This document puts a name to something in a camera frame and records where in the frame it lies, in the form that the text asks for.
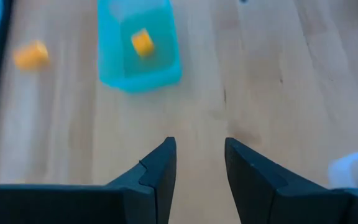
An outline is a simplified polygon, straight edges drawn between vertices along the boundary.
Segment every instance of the yellow cube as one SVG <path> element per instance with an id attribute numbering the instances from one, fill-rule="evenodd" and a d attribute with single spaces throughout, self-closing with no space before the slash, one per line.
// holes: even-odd
<path id="1" fill-rule="evenodd" d="M 153 41 L 146 29 L 142 29 L 132 36 L 132 44 L 141 57 L 146 57 L 154 51 Z"/>
<path id="2" fill-rule="evenodd" d="M 13 59 L 16 66 L 23 70 L 34 70 L 49 63 L 48 50 L 41 41 L 16 50 Z"/>

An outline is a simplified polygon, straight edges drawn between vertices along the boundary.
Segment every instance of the white object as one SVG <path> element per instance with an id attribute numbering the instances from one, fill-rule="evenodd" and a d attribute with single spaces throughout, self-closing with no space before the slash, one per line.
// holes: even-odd
<path id="1" fill-rule="evenodd" d="M 332 188 L 358 188 L 358 153 L 334 161 L 328 176 Z"/>

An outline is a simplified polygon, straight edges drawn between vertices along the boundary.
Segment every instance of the wood grain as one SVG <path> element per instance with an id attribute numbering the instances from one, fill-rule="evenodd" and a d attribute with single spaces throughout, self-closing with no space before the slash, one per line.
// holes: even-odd
<path id="1" fill-rule="evenodd" d="M 165 137 L 178 146 L 170 223 L 239 223 L 224 165 L 232 136 L 328 186 L 358 151 L 358 0 L 172 0 L 183 80 L 127 95 L 98 81 L 97 8 L 16 1 L 0 91 L 0 183 L 106 184 Z M 45 41 L 51 65 L 18 71 Z"/>

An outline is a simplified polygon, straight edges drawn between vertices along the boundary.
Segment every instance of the blue plastic container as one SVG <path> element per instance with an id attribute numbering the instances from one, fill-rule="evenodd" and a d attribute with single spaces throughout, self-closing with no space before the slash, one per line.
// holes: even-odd
<path id="1" fill-rule="evenodd" d="M 129 93 L 180 81 L 182 72 L 169 0 L 98 0 L 99 78 Z M 146 28 L 155 50 L 139 57 L 131 42 Z"/>
<path id="2" fill-rule="evenodd" d="M 358 152 L 334 161 L 328 177 L 332 188 L 358 188 Z"/>

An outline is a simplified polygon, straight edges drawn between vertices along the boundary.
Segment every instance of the orange cube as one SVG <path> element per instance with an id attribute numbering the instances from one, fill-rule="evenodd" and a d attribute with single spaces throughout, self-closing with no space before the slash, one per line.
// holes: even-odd
<path id="1" fill-rule="evenodd" d="M 41 41 L 16 50 L 13 59 L 16 66 L 23 70 L 35 70 L 49 63 L 48 50 Z"/>
<path id="2" fill-rule="evenodd" d="M 146 29 L 142 29 L 132 36 L 132 44 L 141 57 L 149 56 L 154 51 L 154 44 Z"/>

